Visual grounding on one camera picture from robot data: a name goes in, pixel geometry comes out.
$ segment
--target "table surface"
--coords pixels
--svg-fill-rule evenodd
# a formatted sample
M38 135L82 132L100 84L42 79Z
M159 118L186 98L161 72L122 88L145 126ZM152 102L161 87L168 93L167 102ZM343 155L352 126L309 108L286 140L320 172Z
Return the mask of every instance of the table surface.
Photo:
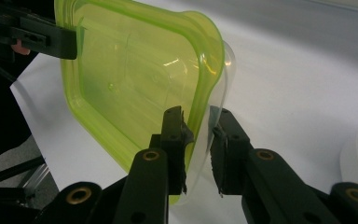
M254 147L279 152L309 185L341 181L339 152L358 128L358 12L300 0L144 0L210 17L236 56L225 108ZM66 105L58 59L39 55L11 87L59 189L109 186L125 175ZM244 223L241 198L221 199L211 164L170 223Z

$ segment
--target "green plastic lid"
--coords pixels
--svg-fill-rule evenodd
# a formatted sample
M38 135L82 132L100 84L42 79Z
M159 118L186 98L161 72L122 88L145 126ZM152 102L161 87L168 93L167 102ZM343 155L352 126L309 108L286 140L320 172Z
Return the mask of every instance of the green plastic lid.
M77 59L62 60L67 103L125 171L161 132L168 108L182 107L198 140L225 60L207 17L126 0L56 0L55 11L58 25L77 35Z

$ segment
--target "yellow-green lid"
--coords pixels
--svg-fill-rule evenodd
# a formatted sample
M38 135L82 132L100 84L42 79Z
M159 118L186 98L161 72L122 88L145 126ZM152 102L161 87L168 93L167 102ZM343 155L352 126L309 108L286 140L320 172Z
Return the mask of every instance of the yellow-green lid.
M183 108L197 139L225 57L207 17L127 0L55 0L55 11L77 36L77 59L62 60L67 103L124 170L161 132L170 107Z

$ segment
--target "translucent plastic container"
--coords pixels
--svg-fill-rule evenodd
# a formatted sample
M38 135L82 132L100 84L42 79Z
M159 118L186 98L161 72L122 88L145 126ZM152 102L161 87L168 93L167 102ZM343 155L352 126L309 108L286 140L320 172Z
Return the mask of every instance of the translucent plastic container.
M55 12L59 26L76 30L77 59L62 60L62 79L77 120L128 172L161 132L163 112L180 105L196 140L185 157L187 170L198 164L188 173L191 189L212 141L208 123L219 117L210 119L209 107L221 107L227 89L215 25L198 12L127 0L56 0Z

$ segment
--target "human finger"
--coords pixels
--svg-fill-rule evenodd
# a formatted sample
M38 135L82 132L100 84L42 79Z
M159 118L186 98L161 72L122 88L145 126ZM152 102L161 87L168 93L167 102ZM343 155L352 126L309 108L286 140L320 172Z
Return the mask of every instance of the human finger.
M18 39L17 40L17 44L15 45L12 45L11 48L15 51L15 52L18 52L19 54L22 54L22 55L28 55L30 54L30 50L29 49L26 49L26 48L23 48L22 45L21 45L21 41Z

